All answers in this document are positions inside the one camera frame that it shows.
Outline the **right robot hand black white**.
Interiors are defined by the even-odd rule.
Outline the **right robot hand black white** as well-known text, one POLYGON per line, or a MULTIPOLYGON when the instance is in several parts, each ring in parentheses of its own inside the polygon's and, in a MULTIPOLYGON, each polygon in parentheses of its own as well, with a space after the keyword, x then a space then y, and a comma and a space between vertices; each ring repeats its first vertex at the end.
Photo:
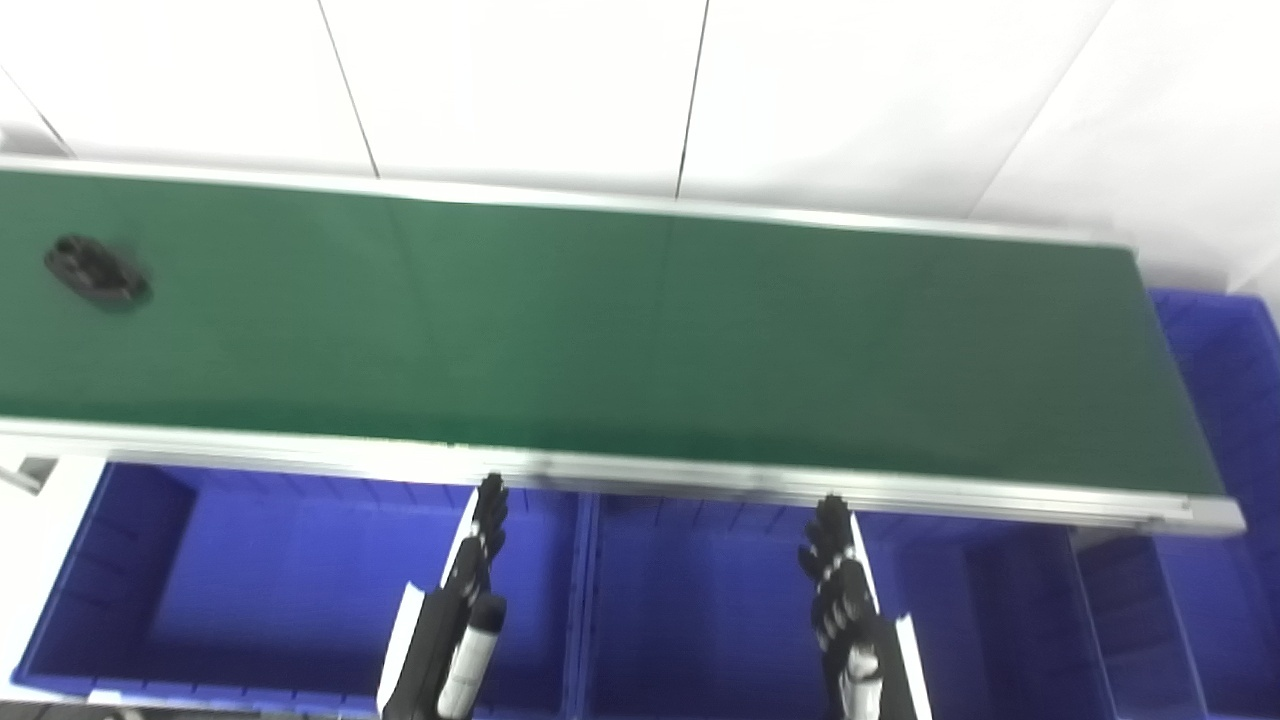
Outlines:
POLYGON ((845 500, 822 498, 797 562, 814 587, 810 626, 820 655, 826 719, 918 719, 901 632, 881 611, 860 532, 845 500))

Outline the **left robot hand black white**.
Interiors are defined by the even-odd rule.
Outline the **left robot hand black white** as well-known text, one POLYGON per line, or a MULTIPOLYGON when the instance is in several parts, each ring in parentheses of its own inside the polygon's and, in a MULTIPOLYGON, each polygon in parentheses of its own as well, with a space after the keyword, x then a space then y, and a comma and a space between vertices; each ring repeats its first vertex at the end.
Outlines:
POLYGON ((506 542, 508 489, 490 473, 472 492, 439 583, 408 583, 401 597, 375 696, 381 719, 471 719, 507 601, 492 589, 506 542))

